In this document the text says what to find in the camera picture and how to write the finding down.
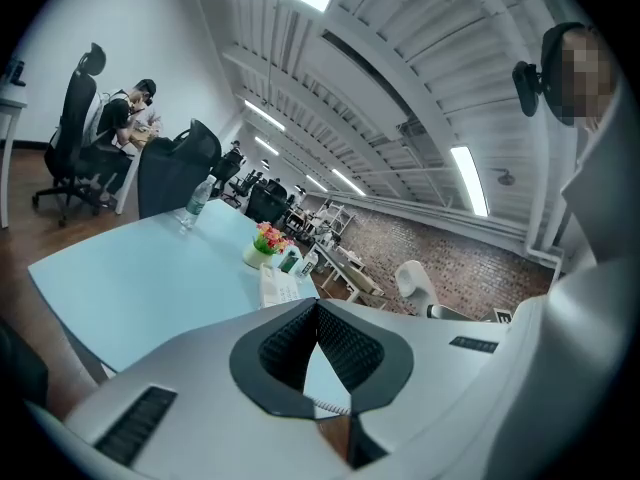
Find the black office chair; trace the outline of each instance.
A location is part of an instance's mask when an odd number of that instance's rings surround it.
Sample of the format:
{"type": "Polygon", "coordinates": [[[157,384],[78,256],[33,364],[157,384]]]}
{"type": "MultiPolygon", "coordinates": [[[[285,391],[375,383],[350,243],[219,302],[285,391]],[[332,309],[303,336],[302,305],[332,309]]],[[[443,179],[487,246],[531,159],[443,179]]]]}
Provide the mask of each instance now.
{"type": "Polygon", "coordinates": [[[284,215],[287,208],[287,203],[283,198],[275,197],[271,192],[267,192],[265,187],[255,185],[251,190],[249,204],[244,214],[256,222],[275,224],[284,215]]]}
{"type": "Polygon", "coordinates": [[[0,319],[0,376],[6,375],[17,394],[41,407],[46,406],[49,369],[44,361],[8,324],[0,319]]]}
{"type": "Polygon", "coordinates": [[[138,167],[138,212],[144,219],[183,208],[196,187],[220,161],[215,134],[196,119],[178,144],[166,138],[151,141],[142,150],[138,167]]]}
{"type": "Polygon", "coordinates": [[[238,200],[238,196],[247,197],[249,192],[253,188],[253,186],[258,182],[261,178],[260,176],[254,175],[253,173],[247,176],[242,183],[229,183],[229,186],[233,190],[233,195],[222,194],[222,199],[224,199],[227,203],[234,203],[235,208],[239,208],[242,205],[242,202],[238,200]]]}
{"type": "Polygon", "coordinates": [[[282,199],[283,201],[287,199],[287,191],[282,185],[280,185],[280,183],[275,180],[269,180],[269,183],[267,183],[265,190],[271,193],[277,199],[282,199]]]}
{"type": "Polygon", "coordinates": [[[58,224],[67,223],[67,210],[71,196],[91,205],[94,215],[100,212],[100,205],[85,190],[87,183],[77,183],[77,177],[90,175],[91,165],[80,160],[82,132],[91,101],[96,94],[96,82],[92,76],[99,75],[106,64],[102,48],[91,43],[91,51],[85,53],[76,67],[64,98],[58,131],[54,134],[44,154],[44,161],[53,176],[53,188],[40,190],[31,197],[34,208],[38,208],[40,196],[52,194],[66,195],[65,205],[60,205],[62,216],[58,224]]]}
{"type": "Polygon", "coordinates": [[[213,184],[213,190],[211,191],[212,198],[224,193],[225,184],[240,171],[242,159],[243,156],[240,153],[229,151],[211,169],[211,174],[216,177],[216,182],[213,184]]]}

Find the office chair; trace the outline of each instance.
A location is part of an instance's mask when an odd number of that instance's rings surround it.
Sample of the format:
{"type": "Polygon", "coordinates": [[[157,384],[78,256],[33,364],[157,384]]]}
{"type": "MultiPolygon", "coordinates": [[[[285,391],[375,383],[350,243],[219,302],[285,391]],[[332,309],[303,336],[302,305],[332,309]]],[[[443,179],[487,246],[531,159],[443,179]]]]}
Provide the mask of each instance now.
{"type": "Polygon", "coordinates": [[[211,197],[218,197],[224,193],[224,186],[238,171],[240,171],[240,163],[243,156],[236,151],[229,151],[220,161],[213,166],[211,174],[216,177],[216,182],[211,190],[211,197]]]}
{"type": "Polygon", "coordinates": [[[440,320],[472,320],[438,303],[436,289],[420,262],[410,260],[395,273],[398,291],[418,310],[418,315],[440,320]]]}
{"type": "Polygon", "coordinates": [[[255,185],[244,214],[256,222],[275,224],[286,210],[287,204],[284,199],[275,197],[260,185],[255,185]]]}
{"type": "Polygon", "coordinates": [[[141,219],[183,208],[195,188],[220,160],[215,134],[197,119],[178,144],[157,138],[142,150],[138,167],[138,212],[141,219]]]}
{"type": "Polygon", "coordinates": [[[238,201],[238,196],[247,197],[253,186],[261,177],[262,174],[250,174],[242,181],[242,183],[229,183],[229,186],[233,189],[233,195],[222,194],[222,199],[224,199],[227,203],[233,201],[235,203],[235,207],[239,208],[242,205],[242,202],[238,201]]]}
{"type": "Polygon", "coordinates": [[[0,372],[5,372],[13,381],[21,398],[45,407],[49,369],[40,356],[2,319],[0,372]]]}
{"type": "Polygon", "coordinates": [[[265,190],[271,193],[277,199],[282,199],[283,201],[287,199],[287,191],[282,185],[280,185],[280,183],[275,180],[269,180],[269,183],[267,183],[265,190]]]}
{"type": "Polygon", "coordinates": [[[92,78],[99,75],[106,64],[106,55],[102,48],[91,43],[91,51],[85,53],[71,75],[67,94],[62,107],[60,125],[44,154],[44,161],[53,176],[53,188],[40,190],[31,197],[34,208],[38,208],[40,196],[52,194],[66,195],[65,205],[60,205],[62,216],[58,225],[67,224],[66,210],[71,196],[75,196],[91,205],[93,215],[100,213],[100,205],[84,190],[88,183],[77,183],[80,176],[89,175],[91,165],[80,160],[82,132],[91,101],[96,94],[96,82],[92,78]]]}

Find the white chair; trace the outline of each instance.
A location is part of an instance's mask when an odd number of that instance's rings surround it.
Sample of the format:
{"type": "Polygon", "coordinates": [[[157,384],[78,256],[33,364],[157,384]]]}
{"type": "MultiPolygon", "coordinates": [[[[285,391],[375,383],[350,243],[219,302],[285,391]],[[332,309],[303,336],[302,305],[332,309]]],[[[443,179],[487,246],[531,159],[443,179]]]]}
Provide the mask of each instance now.
{"type": "Polygon", "coordinates": [[[438,303],[436,289],[420,262],[410,260],[395,273],[400,295],[417,310],[418,315],[441,320],[471,320],[471,318],[438,303]]]}

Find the backpack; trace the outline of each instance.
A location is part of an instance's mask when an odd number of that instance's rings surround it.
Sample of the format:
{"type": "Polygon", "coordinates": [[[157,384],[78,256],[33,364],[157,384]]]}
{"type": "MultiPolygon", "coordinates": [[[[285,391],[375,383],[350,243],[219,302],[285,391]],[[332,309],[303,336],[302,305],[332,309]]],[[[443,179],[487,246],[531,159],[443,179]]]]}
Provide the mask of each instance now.
{"type": "MultiPolygon", "coordinates": [[[[124,91],[116,91],[115,94],[110,95],[109,93],[103,92],[98,93],[93,96],[93,100],[91,100],[91,104],[89,105],[89,110],[87,110],[87,115],[84,119],[84,126],[82,127],[82,147],[86,148],[93,144],[96,140],[98,140],[105,132],[98,135],[98,125],[100,124],[100,118],[102,117],[102,112],[104,111],[104,107],[107,103],[116,100],[116,99],[126,99],[128,96],[124,93],[124,91]]],[[[54,133],[50,144],[55,148],[58,142],[58,138],[60,136],[60,127],[57,128],[54,133]]]]}

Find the cap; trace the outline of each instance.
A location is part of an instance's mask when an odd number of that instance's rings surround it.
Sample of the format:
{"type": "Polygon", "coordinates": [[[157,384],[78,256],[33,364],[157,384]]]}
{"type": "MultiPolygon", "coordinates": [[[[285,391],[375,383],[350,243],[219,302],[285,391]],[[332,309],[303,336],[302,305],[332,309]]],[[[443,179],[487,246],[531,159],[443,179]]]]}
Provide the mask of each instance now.
{"type": "Polygon", "coordinates": [[[148,90],[149,94],[151,96],[155,96],[155,94],[156,94],[156,83],[153,80],[151,80],[151,78],[144,78],[140,82],[141,83],[139,85],[144,84],[147,87],[147,90],[148,90]]]}

